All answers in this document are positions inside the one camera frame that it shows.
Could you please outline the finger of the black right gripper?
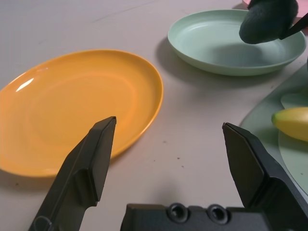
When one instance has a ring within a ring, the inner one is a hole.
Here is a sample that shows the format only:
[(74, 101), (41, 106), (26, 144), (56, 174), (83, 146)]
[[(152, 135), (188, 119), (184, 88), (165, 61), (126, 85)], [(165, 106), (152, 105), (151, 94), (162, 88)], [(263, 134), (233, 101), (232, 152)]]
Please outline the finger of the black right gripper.
[(305, 14), (298, 22), (296, 22), (289, 29), (284, 31), (282, 35), (280, 36), (280, 40), (283, 40), (289, 36), (292, 36), (300, 32), (302, 29), (306, 28), (307, 26), (308, 26), (308, 13)]

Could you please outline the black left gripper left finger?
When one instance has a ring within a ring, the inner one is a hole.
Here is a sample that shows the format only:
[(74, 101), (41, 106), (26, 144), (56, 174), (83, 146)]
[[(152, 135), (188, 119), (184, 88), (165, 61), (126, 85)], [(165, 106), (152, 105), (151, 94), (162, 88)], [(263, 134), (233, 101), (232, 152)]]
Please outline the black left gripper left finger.
[(100, 201), (116, 128), (111, 116), (94, 124), (68, 154), (43, 203), (31, 231), (78, 231), (85, 211)]

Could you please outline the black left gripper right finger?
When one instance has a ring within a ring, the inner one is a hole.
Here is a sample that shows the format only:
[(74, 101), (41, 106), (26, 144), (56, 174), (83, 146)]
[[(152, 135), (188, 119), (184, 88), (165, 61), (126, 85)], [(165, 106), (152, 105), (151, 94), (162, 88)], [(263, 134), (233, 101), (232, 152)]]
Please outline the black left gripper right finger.
[(263, 213), (273, 231), (306, 231), (308, 204), (283, 167), (248, 130), (222, 126), (229, 168), (245, 208)]

